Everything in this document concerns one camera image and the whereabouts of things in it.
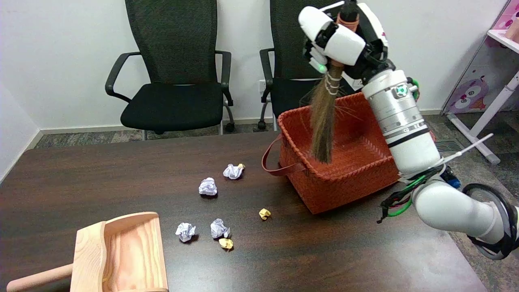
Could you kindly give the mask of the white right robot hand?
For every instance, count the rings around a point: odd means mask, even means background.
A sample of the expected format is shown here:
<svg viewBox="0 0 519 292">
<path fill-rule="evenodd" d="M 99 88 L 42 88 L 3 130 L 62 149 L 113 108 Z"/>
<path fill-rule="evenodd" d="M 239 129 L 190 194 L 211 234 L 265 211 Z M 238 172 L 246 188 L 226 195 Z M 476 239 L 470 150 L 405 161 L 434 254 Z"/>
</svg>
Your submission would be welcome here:
<svg viewBox="0 0 519 292">
<path fill-rule="evenodd" d="M 344 73 L 367 84 L 376 74 L 394 71 L 388 41 L 378 17 L 367 4 L 345 0 L 316 8 L 306 6 L 298 15 L 305 34 L 303 56 L 319 73 L 333 63 Z"/>
</svg>

